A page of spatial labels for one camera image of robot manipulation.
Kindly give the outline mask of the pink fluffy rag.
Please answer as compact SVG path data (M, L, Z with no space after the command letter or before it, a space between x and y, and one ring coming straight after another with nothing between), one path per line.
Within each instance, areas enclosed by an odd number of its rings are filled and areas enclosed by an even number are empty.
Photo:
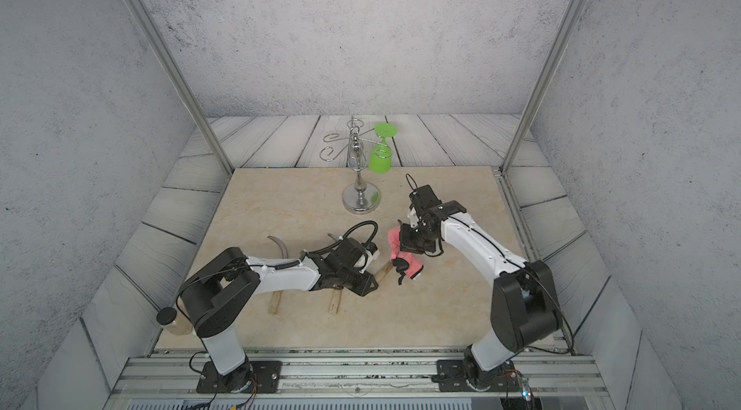
M391 246L391 260L395 258L403 258L406 259L410 264L410 268L407 270L404 280L415 280L416 278L418 278L424 270L424 265L416 258L414 254L405 252L401 249L401 228L391 228L391 230L389 230L387 234L387 237Z

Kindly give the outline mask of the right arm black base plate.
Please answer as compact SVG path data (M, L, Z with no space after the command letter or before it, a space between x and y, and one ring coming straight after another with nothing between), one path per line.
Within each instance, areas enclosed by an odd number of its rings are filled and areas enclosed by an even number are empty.
M483 371L471 358L461 360L439 360L436 374L430 380L443 393L483 392L506 393L520 389L517 370L512 361L507 361L491 371Z

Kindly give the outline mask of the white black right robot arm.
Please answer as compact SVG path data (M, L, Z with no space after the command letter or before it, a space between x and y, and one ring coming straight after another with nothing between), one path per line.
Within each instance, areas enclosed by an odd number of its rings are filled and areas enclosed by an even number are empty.
M477 373L499 369L534 342L570 328L550 267L509 251L481 229L460 203L444 203L413 192L408 218L409 222L401 225L401 251L438 257L448 244L466 257L492 288L490 329L470 346L469 361Z

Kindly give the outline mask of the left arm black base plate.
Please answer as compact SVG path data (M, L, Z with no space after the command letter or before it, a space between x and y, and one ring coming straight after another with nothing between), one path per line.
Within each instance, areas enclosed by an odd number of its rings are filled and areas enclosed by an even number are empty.
M218 373L212 361L205 363L197 383L197 394L275 394L283 363L249 361L228 374Z

